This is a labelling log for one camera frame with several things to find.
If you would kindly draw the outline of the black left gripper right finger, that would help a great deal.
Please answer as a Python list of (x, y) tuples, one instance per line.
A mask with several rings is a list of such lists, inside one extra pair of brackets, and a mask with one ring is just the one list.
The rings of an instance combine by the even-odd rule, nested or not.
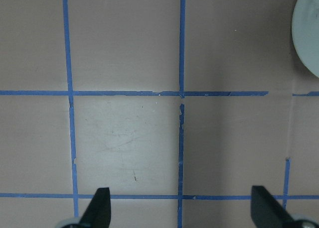
[(298, 228), (294, 220), (264, 186), (252, 186), (250, 215), (257, 228)]

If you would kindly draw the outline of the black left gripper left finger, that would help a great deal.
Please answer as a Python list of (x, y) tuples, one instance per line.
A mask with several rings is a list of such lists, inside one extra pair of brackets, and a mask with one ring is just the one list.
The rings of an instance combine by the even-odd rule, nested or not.
[(109, 188), (98, 188), (79, 221), (81, 228), (108, 228), (111, 223)]

